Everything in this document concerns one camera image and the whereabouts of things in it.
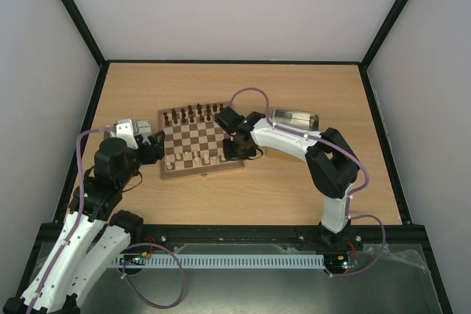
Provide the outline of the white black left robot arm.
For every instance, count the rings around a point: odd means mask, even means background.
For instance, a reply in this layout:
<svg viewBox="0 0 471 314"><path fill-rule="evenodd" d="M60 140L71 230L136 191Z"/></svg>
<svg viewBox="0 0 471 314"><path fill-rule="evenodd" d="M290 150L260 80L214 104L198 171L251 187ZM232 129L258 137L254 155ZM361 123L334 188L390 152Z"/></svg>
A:
<svg viewBox="0 0 471 314"><path fill-rule="evenodd" d="M42 269L20 296L7 300L4 313L79 313L111 261L141 236L140 216L113 210L140 167L163 159L165 134L133 140L135 148L121 137L100 143Z"/></svg>

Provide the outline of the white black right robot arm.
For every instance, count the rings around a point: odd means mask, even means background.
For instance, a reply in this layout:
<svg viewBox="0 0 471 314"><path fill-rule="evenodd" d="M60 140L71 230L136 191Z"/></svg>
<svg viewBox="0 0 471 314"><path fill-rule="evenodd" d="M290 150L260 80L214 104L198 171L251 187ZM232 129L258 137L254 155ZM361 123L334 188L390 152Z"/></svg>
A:
<svg viewBox="0 0 471 314"><path fill-rule="evenodd" d="M360 166L338 130L302 131L262 113L244 117L232 107L218 113L216 123L228 134L223 140L227 160L247 160L262 148L270 148L306 162L316 189L324 197L320 240L329 249L346 241L351 193Z"/></svg>

